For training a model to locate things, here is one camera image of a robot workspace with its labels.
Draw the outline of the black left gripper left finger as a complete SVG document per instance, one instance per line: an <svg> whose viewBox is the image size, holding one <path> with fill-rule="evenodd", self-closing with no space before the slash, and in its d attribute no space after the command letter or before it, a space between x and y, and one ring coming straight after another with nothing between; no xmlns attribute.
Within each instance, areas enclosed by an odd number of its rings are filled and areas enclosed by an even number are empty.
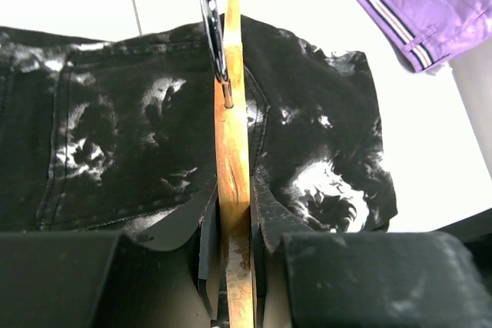
<svg viewBox="0 0 492 328"><path fill-rule="evenodd" d="M213 177L188 202L135 239L144 259L142 320L146 323L209 323L217 318L219 211Z"/></svg>

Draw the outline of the black white patterned trousers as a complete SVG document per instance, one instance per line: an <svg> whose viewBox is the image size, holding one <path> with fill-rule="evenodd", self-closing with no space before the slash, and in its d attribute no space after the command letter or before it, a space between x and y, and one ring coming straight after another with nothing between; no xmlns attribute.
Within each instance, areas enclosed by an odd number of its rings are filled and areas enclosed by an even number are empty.
<svg viewBox="0 0 492 328"><path fill-rule="evenodd" d="M242 18L251 173L314 230L397 214L366 56ZM1 229L138 232L214 175L202 24L109 42L1 30Z"/></svg>

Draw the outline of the wooden hanger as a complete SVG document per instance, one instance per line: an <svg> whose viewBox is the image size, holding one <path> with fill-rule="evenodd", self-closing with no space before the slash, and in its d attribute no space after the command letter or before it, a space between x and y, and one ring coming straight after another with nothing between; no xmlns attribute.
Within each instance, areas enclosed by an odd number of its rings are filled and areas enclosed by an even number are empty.
<svg viewBox="0 0 492 328"><path fill-rule="evenodd" d="M200 0L214 70L214 141L231 327L254 326L251 192L240 0Z"/></svg>

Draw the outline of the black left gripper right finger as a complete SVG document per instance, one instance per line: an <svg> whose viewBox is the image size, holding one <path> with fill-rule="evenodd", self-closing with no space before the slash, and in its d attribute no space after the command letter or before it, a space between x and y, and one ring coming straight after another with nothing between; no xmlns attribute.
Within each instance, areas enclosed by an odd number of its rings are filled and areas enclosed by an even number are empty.
<svg viewBox="0 0 492 328"><path fill-rule="evenodd" d="M257 327L333 327L332 238L313 231L251 179L254 318Z"/></svg>

